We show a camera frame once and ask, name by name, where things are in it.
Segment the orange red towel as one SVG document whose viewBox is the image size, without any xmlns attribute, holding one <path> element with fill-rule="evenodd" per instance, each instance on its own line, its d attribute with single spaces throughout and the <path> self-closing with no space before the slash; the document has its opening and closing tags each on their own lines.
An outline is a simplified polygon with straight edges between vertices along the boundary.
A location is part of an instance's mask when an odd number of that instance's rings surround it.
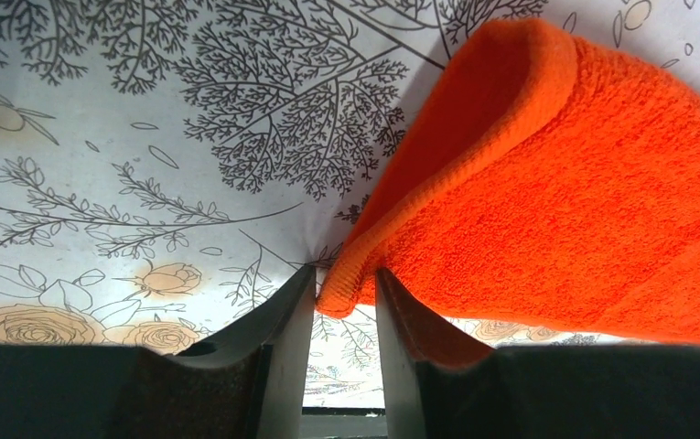
<svg viewBox="0 0 700 439">
<path fill-rule="evenodd" d="M 439 314 L 700 343 L 700 96 L 540 19 L 449 61 L 318 296 L 386 268 Z"/>
</svg>

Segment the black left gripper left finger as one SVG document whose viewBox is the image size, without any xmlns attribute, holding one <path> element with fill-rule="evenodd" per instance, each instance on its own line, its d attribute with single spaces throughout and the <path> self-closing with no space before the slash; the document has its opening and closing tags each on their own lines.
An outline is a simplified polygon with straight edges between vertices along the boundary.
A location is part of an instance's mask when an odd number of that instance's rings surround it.
<svg viewBox="0 0 700 439">
<path fill-rule="evenodd" d="M 0 438 L 295 438 L 316 271 L 177 355 L 0 345 Z"/>
</svg>

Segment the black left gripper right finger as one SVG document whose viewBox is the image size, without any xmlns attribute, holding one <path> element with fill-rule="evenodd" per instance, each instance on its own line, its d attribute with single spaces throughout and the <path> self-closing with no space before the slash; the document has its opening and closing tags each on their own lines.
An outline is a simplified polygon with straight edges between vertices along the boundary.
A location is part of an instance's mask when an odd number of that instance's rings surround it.
<svg viewBox="0 0 700 439">
<path fill-rule="evenodd" d="M 392 438 L 700 438 L 700 347 L 492 348 L 375 283 Z"/>
</svg>

